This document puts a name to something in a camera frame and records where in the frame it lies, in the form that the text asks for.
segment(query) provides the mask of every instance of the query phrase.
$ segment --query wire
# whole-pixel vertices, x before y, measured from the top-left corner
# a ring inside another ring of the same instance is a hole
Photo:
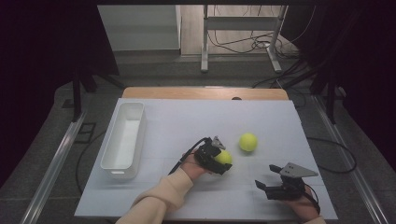
[[[214,17],[216,16],[216,9],[218,10],[219,15],[221,16],[220,11],[219,11],[217,5],[214,5],[214,6],[213,6],[213,16],[214,16]],[[219,41],[218,41],[218,35],[217,35],[217,30],[215,30],[215,40],[216,40],[216,43],[219,43]]]
[[[207,34],[207,36],[209,37],[210,42],[212,42],[212,44],[213,44],[214,46],[219,47],[219,48],[223,48],[223,49],[227,49],[227,50],[230,50],[230,51],[235,52],[235,53],[249,53],[249,52],[255,50],[255,49],[249,49],[249,50],[247,50],[247,51],[237,51],[237,50],[234,50],[234,49],[230,49],[230,48],[224,47],[224,46],[222,46],[222,45],[217,45],[217,44],[215,44],[215,43],[212,41],[212,38],[210,38],[210,34]]]
[[[315,140],[315,141],[320,141],[320,142],[326,142],[326,143],[331,143],[331,144],[336,144],[337,146],[341,147],[343,150],[345,150],[346,152],[349,153],[349,155],[351,156],[352,160],[353,160],[353,166],[352,168],[350,168],[349,170],[345,170],[345,171],[334,171],[331,170],[329,168],[323,167],[321,165],[318,165],[318,168],[325,170],[327,172],[333,173],[333,174],[339,174],[339,175],[343,175],[343,174],[349,174],[352,171],[354,171],[356,169],[356,167],[358,166],[358,162],[356,160],[355,155],[353,155],[353,153],[349,150],[349,148],[345,147],[342,144],[339,144],[337,142],[331,141],[331,140],[327,140],[327,139],[322,139],[322,138],[316,138],[316,137],[306,137],[306,139],[310,139],[310,140]]]
[[[275,53],[276,53],[277,57],[282,58],[282,59],[300,59],[301,58],[300,53],[288,53],[288,54],[284,53],[282,51],[284,44],[280,39],[278,39],[278,41],[280,42],[280,47],[275,48]]]
[[[228,45],[228,44],[234,44],[234,43],[242,42],[242,41],[245,41],[245,40],[250,40],[250,39],[252,39],[252,38],[260,38],[260,37],[264,37],[264,36],[271,37],[271,36],[270,36],[271,34],[272,34],[272,33],[269,33],[269,34],[266,34],[266,35],[251,36],[251,37],[248,37],[248,38],[239,39],[239,40],[235,40],[235,41],[231,41],[231,42],[226,42],[226,43],[219,43],[219,41],[217,41],[217,40],[216,40],[216,42],[217,42],[219,45]]]
[[[250,8],[251,6],[247,6],[247,11],[244,13],[244,15],[242,15],[242,16],[245,16],[247,13],[248,13],[248,9]]]
[[[274,17],[274,11],[272,10],[272,6],[270,6],[272,16]]]
[[[307,198],[309,201],[311,201],[311,203],[315,206],[315,208],[317,209],[317,211],[318,211],[318,214],[320,214],[320,206],[319,206],[319,198],[318,198],[318,195],[317,195],[317,193],[315,192],[315,190],[311,187],[311,186],[309,186],[309,185],[307,185],[307,184],[305,184],[307,187],[309,187],[311,190],[312,190],[312,192],[314,192],[314,194],[315,194],[315,197],[317,198],[316,200],[314,199],[314,197],[312,197],[311,195],[309,195],[308,193],[306,193],[305,191],[303,191],[303,195],[305,196],[305,198]]]
[[[259,12],[257,13],[257,16],[260,16],[260,12],[262,11],[262,5],[259,7]]]
[[[282,75],[280,75],[280,76],[278,76],[278,77],[270,77],[270,78],[267,78],[267,79],[265,79],[265,80],[255,82],[255,83],[253,83],[253,85],[251,86],[251,88],[254,89],[254,88],[256,88],[258,85],[260,85],[260,84],[262,84],[262,83],[265,83],[265,82],[267,82],[267,81],[271,81],[271,80],[274,80],[274,79],[278,79],[278,78],[281,78],[281,77],[285,77],[285,76],[294,74],[293,71],[294,71],[295,69],[297,69],[297,68],[300,66],[300,64],[302,64],[303,62],[304,62],[304,61],[303,61],[302,59],[300,59],[300,60],[298,60],[296,63],[294,63],[290,68],[288,68],[288,70],[284,71],[284,72],[282,73]]]
[[[303,32],[302,32],[299,36],[297,36],[296,38],[294,38],[293,40],[291,40],[291,41],[289,41],[288,43],[286,43],[285,45],[291,44],[292,42],[294,42],[294,41],[296,41],[297,39],[299,39],[303,34],[305,34],[306,30],[308,29],[309,25],[310,25],[311,22],[312,22],[312,19],[314,18],[314,15],[315,15],[315,11],[316,11],[316,10],[317,10],[317,7],[314,6],[314,10],[312,10],[311,19],[309,19],[309,22],[308,22],[308,24],[305,26],[305,29],[303,30]]]
[[[79,168],[79,164],[80,164],[80,162],[81,162],[81,158],[82,158],[82,156],[85,154],[85,152],[87,151],[87,149],[92,145],[92,143],[93,143],[96,139],[98,139],[100,136],[102,136],[104,133],[106,133],[106,131],[103,131],[103,132],[99,133],[96,137],[94,137],[94,138],[91,140],[91,142],[90,142],[87,146],[84,147],[84,149],[82,150],[81,154],[80,154],[79,157],[78,157],[78,161],[77,161],[77,165],[76,165],[76,171],[75,171],[75,178],[76,178],[76,183],[77,183],[77,187],[78,187],[79,194],[82,194],[82,187],[81,187],[81,185],[80,185],[80,183],[79,183],[79,180],[78,180],[78,168]]]
[[[181,159],[176,163],[176,165],[174,166],[174,168],[172,168],[171,172],[169,172],[169,175],[171,175],[179,166],[181,163],[183,163],[184,160],[187,159],[188,156],[190,156],[190,154],[192,153],[192,151],[202,142],[208,140],[209,138],[205,137],[201,140],[199,140],[197,143],[195,143],[195,145],[190,148],[186,153],[184,153],[184,155],[181,157]]]

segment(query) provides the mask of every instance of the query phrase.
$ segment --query wooden table edge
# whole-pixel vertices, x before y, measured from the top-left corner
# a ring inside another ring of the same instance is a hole
[[[191,100],[289,100],[282,89],[251,89],[227,87],[128,87],[122,98],[191,99]]]

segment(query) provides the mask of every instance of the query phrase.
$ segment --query gray floor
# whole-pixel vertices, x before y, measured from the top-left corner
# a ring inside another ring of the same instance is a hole
[[[268,59],[262,55],[213,56],[210,58],[207,74],[202,74],[199,70],[199,57],[144,54],[140,55],[141,61],[137,63],[134,60],[134,57],[138,57],[137,55],[128,55],[123,52],[116,53],[116,56],[121,76],[115,79],[127,86],[250,87],[256,81],[276,76]],[[281,65],[288,68],[293,62],[282,60]],[[94,136],[107,128],[115,103],[122,95],[122,90],[103,79],[95,77],[95,80],[98,90],[92,97],[87,117],[84,120],[84,122],[96,123]],[[308,79],[290,89],[288,91],[290,99],[296,105],[306,136],[331,139],[316,104],[309,94],[310,82],[311,80]],[[268,87],[269,84],[264,83],[258,88]],[[64,106],[64,102],[72,98],[71,84],[59,88],[54,97],[55,104],[40,133],[11,178],[0,189],[1,223],[19,223],[73,117],[73,109]],[[389,223],[396,223],[394,203],[396,201],[396,174],[342,107],[341,100],[337,100],[335,104],[335,119],[338,130],[346,145],[356,155],[359,168],[388,216]],[[80,196],[76,173],[83,188],[102,140],[103,136],[100,135],[91,145],[74,144],[72,146],[37,223],[109,222],[105,219],[73,217]],[[333,169],[345,167],[337,147],[311,140],[309,144],[318,164]],[[83,156],[77,168],[81,153]],[[339,220],[329,221],[329,223],[374,223],[350,175],[334,175],[325,171],[321,173],[339,216]]]

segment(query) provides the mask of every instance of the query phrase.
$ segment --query black cable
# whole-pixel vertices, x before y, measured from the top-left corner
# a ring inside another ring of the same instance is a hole
[[[260,5],[260,7],[259,7],[259,13],[257,13],[257,16],[260,16],[260,11],[262,11],[262,5]]]
[[[313,19],[313,17],[314,17],[315,11],[316,11],[316,7],[314,7],[314,9],[313,9],[313,11],[312,11],[311,19],[309,20],[309,22],[308,22],[308,24],[306,25],[306,27],[305,27],[305,29],[303,30],[303,32],[302,32],[297,38],[294,38],[293,40],[289,41],[289,42],[286,43],[285,45],[288,45],[288,44],[293,43],[295,40],[299,39],[303,34],[305,34],[306,30],[308,29],[309,25],[311,24],[311,21],[312,21],[312,19]],[[284,59],[297,59],[297,58],[301,58],[300,52],[297,53],[297,54],[289,54],[289,55],[287,55],[287,54],[283,53],[282,48],[283,48],[283,43],[281,44],[279,50],[276,49],[276,55],[277,55],[278,57],[281,57],[281,58],[284,58]]]
[[[253,43],[251,43],[251,47],[253,49],[267,49],[269,47],[269,44],[271,43],[268,40],[258,40],[258,37],[251,37],[251,38],[254,40]]]
[[[297,61],[296,63],[294,63],[288,70],[284,71],[284,72],[282,73],[282,75],[280,75],[280,76],[278,76],[278,77],[270,77],[270,78],[267,78],[267,79],[265,79],[265,80],[255,82],[255,83],[253,83],[253,85],[251,86],[251,88],[254,89],[254,88],[256,88],[258,85],[260,85],[260,84],[262,84],[262,83],[264,83],[264,82],[271,81],[271,80],[273,80],[273,79],[278,79],[278,78],[285,77],[285,76],[288,76],[288,75],[292,74],[292,72],[293,72],[295,69],[297,69],[298,66],[300,66],[300,64],[301,64],[302,62],[303,62],[303,60],[300,59],[299,61]]]
[[[216,16],[216,8],[217,8],[217,7],[218,7],[217,5],[214,5],[214,6],[213,6],[213,16],[214,16],[214,17]],[[216,40],[216,43],[219,43],[219,41],[218,41],[218,35],[217,35],[217,30],[215,30],[215,40]]]
[[[106,131],[103,131],[103,132],[99,133],[96,137],[94,137],[94,138],[91,140],[91,142],[90,142],[87,146],[84,147],[84,149],[82,150],[81,154],[80,154],[79,157],[78,157],[78,161],[77,161],[77,165],[76,165],[76,171],[75,171],[75,178],[76,178],[76,183],[77,183],[77,187],[78,187],[79,194],[82,194],[82,188],[81,188],[81,185],[79,184],[79,180],[78,180],[78,168],[79,168],[79,164],[80,164],[80,162],[81,162],[81,158],[82,158],[82,156],[85,154],[85,152],[87,151],[87,149],[92,145],[92,143],[93,143],[96,139],[98,139],[100,136],[102,136],[104,133],[106,133]]]
[[[251,8],[251,6],[247,6],[247,11],[244,13],[244,15],[242,15],[243,17],[248,13],[249,7]]]
[[[176,163],[176,165],[174,166],[174,168],[172,168],[171,172],[169,172],[169,175],[171,175],[175,170],[177,170],[177,168],[180,166],[181,163],[183,163],[184,160],[187,159],[188,156],[190,156],[190,154],[192,153],[192,151],[202,142],[208,140],[209,138],[205,137],[201,140],[199,140],[197,143],[195,143],[195,145],[190,148],[182,157],[181,159]]]
[[[307,185],[307,184],[305,184],[307,187],[309,187],[313,192],[314,192],[314,194],[315,194],[315,197],[317,198],[316,200],[314,199],[314,197],[312,197],[311,195],[309,195],[307,192],[305,192],[305,191],[302,191],[302,194],[305,196],[305,198],[307,198],[314,206],[315,206],[315,208],[317,209],[317,211],[318,211],[318,214],[320,214],[320,206],[319,206],[319,198],[318,198],[318,195],[317,195],[317,193],[315,192],[315,190],[311,187],[311,186],[309,186],[309,185]]]
[[[302,72],[302,71],[304,71],[304,70],[306,69],[306,67],[308,67],[308,63],[305,63],[305,66],[304,66],[304,67],[302,67],[302,68],[300,68],[299,70],[295,71],[301,64],[302,64],[302,63],[300,63],[297,67],[295,67],[295,68],[293,68],[292,70],[290,70],[290,71],[287,73],[287,76],[288,76],[288,75],[297,74],[297,73],[299,73],[299,72]]]
[[[270,6],[270,9],[271,9],[272,16],[274,17],[275,15],[274,15],[274,11],[272,10],[272,6]]]
[[[219,47],[219,48],[223,48],[223,49],[227,49],[227,50],[230,50],[230,51],[235,52],[235,53],[249,53],[249,52],[255,50],[255,49],[250,49],[250,50],[247,50],[247,51],[237,51],[237,50],[234,50],[234,49],[230,49],[230,48],[224,47],[222,45],[217,45],[217,44],[213,43],[212,38],[210,38],[210,34],[207,34],[207,36],[209,37],[210,42],[212,42],[212,44],[214,46]]]
[[[248,37],[248,38],[244,38],[244,39],[239,39],[239,40],[235,40],[235,41],[231,41],[231,42],[225,42],[225,43],[219,43],[219,41],[217,41],[217,40],[216,40],[216,42],[218,43],[218,45],[229,45],[229,44],[242,42],[242,41],[245,41],[245,40],[250,40],[252,38],[254,39],[254,38],[260,38],[260,37],[264,37],[264,36],[271,37],[270,36],[271,34],[272,33],[268,33],[266,35],[256,35],[256,36],[252,36],[252,37]]]
[[[292,54],[289,54],[289,55],[285,54],[282,51],[283,42],[280,39],[278,39],[278,40],[280,42],[280,47],[279,48],[275,48],[275,53],[276,53],[277,57],[282,58],[282,59],[300,59],[301,58],[301,54],[300,53],[298,53],[296,56],[289,56],[289,55],[292,55]]]
[[[326,142],[326,143],[332,143],[332,144],[336,144],[337,146],[341,147],[343,150],[347,151],[349,153],[349,155],[351,156],[352,160],[353,160],[353,166],[352,168],[350,168],[349,170],[345,170],[345,171],[334,171],[331,170],[329,168],[323,167],[321,165],[318,165],[318,168],[325,170],[327,172],[333,173],[333,174],[339,174],[339,175],[343,175],[343,174],[349,174],[352,171],[354,171],[356,169],[356,167],[358,166],[358,162],[356,160],[355,155],[353,155],[353,153],[349,150],[349,148],[345,147],[342,144],[339,144],[337,142],[331,141],[331,140],[327,140],[327,139],[322,139],[322,138],[315,138],[315,137],[306,137],[306,139],[310,139],[310,140],[315,140],[315,141],[320,141],[320,142]]]

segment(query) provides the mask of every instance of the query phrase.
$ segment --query table leg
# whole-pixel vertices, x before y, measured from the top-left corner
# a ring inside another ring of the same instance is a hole
[[[280,27],[282,26],[283,20],[285,19],[285,13],[286,13],[286,6],[281,6],[279,15],[277,16],[276,27],[274,29],[273,37],[271,39],[270,44],[267,45],[268,57],[270,58],[276,73],[282,72],[282,68],[280,67],[279,61],[277,60],[276,57],[275,46],[276,46],[277,37],[279,36]]]
[[[207,5],[204,5],[204,43],[202,45],[201,72],[206,73],[208,70],[208,46],[207,46]]]

